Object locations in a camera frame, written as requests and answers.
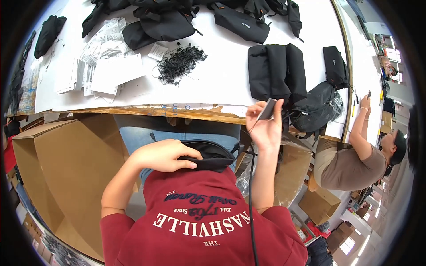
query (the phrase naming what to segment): brown t-shirt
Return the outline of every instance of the brown t-shirt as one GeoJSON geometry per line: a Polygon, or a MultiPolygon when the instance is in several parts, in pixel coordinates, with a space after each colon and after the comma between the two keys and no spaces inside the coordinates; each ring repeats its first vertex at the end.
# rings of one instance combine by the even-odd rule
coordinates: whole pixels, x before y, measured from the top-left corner
{"type": "Polygon", "coordinates": [[[382,152],[374,147],[373,153],[360,160],[355,149],[343,149],[336,153],[331,163],[321,175],[321,187],[337,190],[359,190],[371,186],[383,177],[386,171],[386,159],[382,152]]]}

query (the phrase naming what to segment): yellow pen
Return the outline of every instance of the yellow pen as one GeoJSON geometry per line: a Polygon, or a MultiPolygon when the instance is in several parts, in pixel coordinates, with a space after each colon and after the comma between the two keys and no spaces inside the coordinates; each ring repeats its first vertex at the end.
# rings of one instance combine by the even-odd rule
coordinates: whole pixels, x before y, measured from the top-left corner
{"type": "Polygon", "coordinates": [[[353,109],[352,109],[352,117],[354,117],[354,114],[355,114],[355,103],[356,103],[356,101],[355,101],[355,99],[354,99],[354,107],[353,107],[353,109]]]}

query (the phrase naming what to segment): red object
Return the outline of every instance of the red object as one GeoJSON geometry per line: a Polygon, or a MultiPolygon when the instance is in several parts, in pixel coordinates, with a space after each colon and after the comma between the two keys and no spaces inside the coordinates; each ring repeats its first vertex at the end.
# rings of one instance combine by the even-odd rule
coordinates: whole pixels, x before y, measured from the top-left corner
{"type": "MultiPolygon", "coordinates": [[[[106,266],[254,265],[248,204],[230,168],[154,171],[144,185],[145,215],[101,220],[106,266]]],[[[308,252],[287,208],[253,208],[259,265],[305,265],[308,252]]]]}
{"type": "Polygon", "coordinates": [[[4,168],[6,173],[9,173],[16,165],[15,153],[13,152],[12,138],[7,138],[7,147],[4,150],[4,168]]]}
{"type": "MultiPolygon", "coordinates": [[[[331,234],[330,230],[328,230],[327,233],[321,232],[317,227],[315,227],[312,221],[309,221],[306,225],[309,227],[309,229],[314,233],[316,237],[320,235],[320,236],[323,236],[324,238],[328,238],[328,236],[331,234]]],[[[305,228],[302,228],[302,231],[305,233],[305,235],[307,235],[307,238],[305,239],[303,243],[306,243],[313,238],[311,234],[309,234],[305,228]]]]}

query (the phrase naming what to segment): zipper pull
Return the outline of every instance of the zipper pull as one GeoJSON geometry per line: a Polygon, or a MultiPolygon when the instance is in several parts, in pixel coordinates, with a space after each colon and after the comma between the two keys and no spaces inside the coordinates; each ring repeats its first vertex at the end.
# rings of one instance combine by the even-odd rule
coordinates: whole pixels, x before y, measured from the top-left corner
{"type": "Polygon", "coordinates": [[[201,36],[204,36],[201,32],[199,32],[197,29],[194,29],[195,32],[198,32],[201,36]]]}

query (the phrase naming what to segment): hand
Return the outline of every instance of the hand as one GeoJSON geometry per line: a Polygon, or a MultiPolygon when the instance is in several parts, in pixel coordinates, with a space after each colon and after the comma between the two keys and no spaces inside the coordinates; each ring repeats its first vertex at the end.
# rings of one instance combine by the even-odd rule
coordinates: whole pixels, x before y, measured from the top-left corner
{"type": "Polygon", "coordinates": [[[138,148],[128,160],[141,170],[151,168],[160,172],[174,172],[181,168],[197,168],[196,163],[177,160],[185,155],[197,159],[203,158],[199,151],[185,146],[180,140],[168,139],[138,148]]]}
{"type": "Polygon", "coordinates": [[[273,119],[259,120],[257,123],[256,118],[266,106],[266,102],[257,102],[247,109],[247,113],[245,114],[245,127],[259,148],[259,152],[279,151],[282,131],[281,106],[283,103],[284,99],[279,99],[275,103],[273,108],[273,119]]]}
{"type": "Polygon", "coordinates": [[[370,109],[370,97],[367,97],[366,95],[361,99],[361,107],[370,109]]]}

